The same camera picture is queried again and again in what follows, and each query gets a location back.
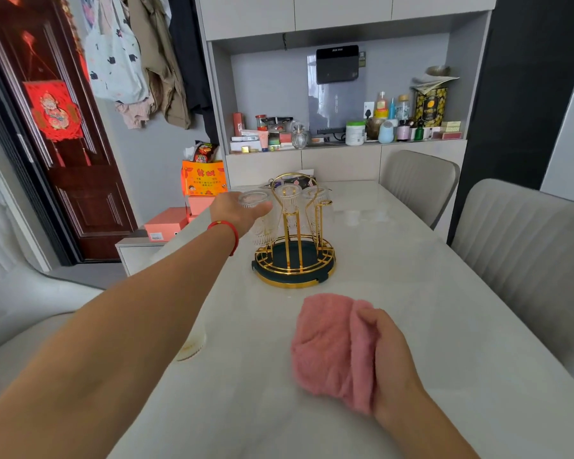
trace red string bracelet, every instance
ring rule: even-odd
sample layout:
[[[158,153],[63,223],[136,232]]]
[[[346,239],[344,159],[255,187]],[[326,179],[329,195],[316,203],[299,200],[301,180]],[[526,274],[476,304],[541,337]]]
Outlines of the red string bracelet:
[[[234,249],[230,253],[230,256],[233,256],[234,252],[236,251],[236,248],[238,248],[238,241],[239,241],[238,240],[238,231],[236,230],[236,227],[234,227],[233,223],[228,222],[226,220],[217,220],[217,221],[211,222],[206,230],[210,230],[211,228],[213,228],[217,224],[227,225],[228,227],[230,227],[230,229],[232,229],[234,231],[234,237],[236,238],[236,243],[234,244]]]

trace gray chair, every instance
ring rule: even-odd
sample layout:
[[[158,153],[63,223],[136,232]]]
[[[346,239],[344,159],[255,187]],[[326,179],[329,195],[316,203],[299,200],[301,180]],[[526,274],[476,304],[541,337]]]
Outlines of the gray chair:
[[[0,393],[71,313],[102,291],[30,266],[0,205]]]
[[[403,150],[389,157],[381,185],[434,229],[457,187],[459,173],[455,163]]]
[[[452,248],[574,377],[574,202],[483,180]]]

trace wall outlet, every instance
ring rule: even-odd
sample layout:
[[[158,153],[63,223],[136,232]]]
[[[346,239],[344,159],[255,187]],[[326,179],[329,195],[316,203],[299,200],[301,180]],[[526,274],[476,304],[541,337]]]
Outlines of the wall outlet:
[[[364,119],[372,117],[374,114],[374,101],[366,101],[364,103]]]

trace red door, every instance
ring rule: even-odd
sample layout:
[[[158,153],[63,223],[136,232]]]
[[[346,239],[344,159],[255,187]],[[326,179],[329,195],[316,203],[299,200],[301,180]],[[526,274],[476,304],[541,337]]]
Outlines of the red door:
[[[84,260],[119,259],[136,223],[60,0],[0,0],[0,68]]]

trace dining table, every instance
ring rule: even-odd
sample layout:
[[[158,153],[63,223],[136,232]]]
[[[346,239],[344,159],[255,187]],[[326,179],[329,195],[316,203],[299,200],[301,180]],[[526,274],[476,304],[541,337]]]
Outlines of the dining table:
[[[198,316],[205,346],[169,365],[109,457],[401,457],[373,418],[307,393],[293,377],[304,299],[336,293],[389,313],[425,389],[482,458],[574,458],[574,379],[528,327],[381,185],[323,186],[332,199],[324,237],[335,248],[333,275],[310,288],[268,285],[252,271],[245,235]],[[209,223],[207,209],[152,262]]]

